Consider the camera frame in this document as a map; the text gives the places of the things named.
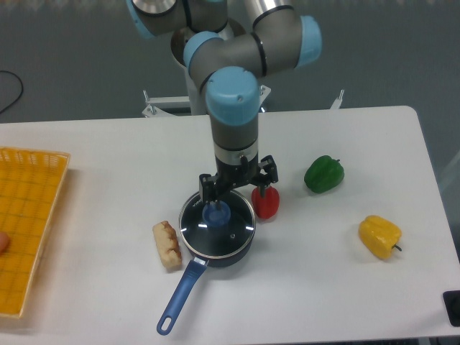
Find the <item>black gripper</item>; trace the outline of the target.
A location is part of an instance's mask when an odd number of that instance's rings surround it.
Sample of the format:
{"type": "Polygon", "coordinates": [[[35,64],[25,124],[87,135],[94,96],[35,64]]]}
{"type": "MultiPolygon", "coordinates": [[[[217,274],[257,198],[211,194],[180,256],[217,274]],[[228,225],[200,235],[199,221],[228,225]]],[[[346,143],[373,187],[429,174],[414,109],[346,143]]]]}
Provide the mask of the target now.
{"type": "Polygon", "coordinates": [[[265,197],[266,190],[273,183],[278,182],[277,165],[272,155],[268,155],[259,162],[256,155],[242,165],[228,165],[216,157],[217,174],[201,174],[199,180],[199,194],[205,205],[216,205],[220,209],[220,196],[235,188],[245,185],[254,185],[261,197],[265,197]]]}

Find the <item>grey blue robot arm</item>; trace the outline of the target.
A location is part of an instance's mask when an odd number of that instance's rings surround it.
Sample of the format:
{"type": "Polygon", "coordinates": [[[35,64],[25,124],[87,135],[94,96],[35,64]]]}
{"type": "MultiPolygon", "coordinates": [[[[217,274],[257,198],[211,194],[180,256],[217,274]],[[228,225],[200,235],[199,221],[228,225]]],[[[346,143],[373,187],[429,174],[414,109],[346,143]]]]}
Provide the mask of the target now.
{"type": "Polygon", "coordinates": [[[138,30],[156,37],[190,31],[183,65],[211,121],[216,173],[199,177],[205,204],[235,188],[265,192],[278,180],[271,156],[259,158],[259,79],[316,61],[323,40],[317,21],[290,1],[246,1],[252,30],[225,37],[226,1],[128,1],[138,30]]]}

